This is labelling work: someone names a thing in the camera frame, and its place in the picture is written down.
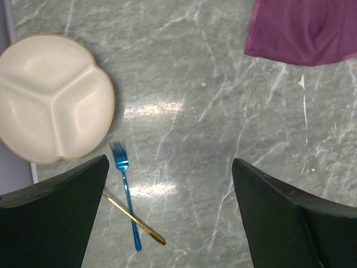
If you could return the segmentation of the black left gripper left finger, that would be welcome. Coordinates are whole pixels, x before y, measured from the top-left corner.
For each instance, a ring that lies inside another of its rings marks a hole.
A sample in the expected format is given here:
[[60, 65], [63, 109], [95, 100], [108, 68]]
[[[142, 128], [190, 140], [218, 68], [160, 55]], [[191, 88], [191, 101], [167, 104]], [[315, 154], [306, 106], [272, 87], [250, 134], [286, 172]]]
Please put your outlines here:
[[81, 267], [108, 170], [102, 155], [1, 195], [1, 267]]

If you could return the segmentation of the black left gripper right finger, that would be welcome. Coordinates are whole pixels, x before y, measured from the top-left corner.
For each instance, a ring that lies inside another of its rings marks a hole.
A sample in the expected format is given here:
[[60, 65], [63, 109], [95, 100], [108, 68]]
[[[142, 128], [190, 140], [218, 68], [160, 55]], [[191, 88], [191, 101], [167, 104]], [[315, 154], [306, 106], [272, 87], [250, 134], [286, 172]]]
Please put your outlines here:
[[235, 194], [254, 267], [356, 267], [356, 208], [317, 197], [242, 159]]

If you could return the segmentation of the purple cloth napkin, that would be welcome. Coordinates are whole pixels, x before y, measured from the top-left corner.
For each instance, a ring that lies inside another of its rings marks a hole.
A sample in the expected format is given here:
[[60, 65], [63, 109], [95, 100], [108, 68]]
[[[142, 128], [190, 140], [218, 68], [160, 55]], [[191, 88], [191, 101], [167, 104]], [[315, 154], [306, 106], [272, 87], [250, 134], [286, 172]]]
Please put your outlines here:
[[356, 1], [256, 1], [245, 54], [318, 66], [356, 57]]

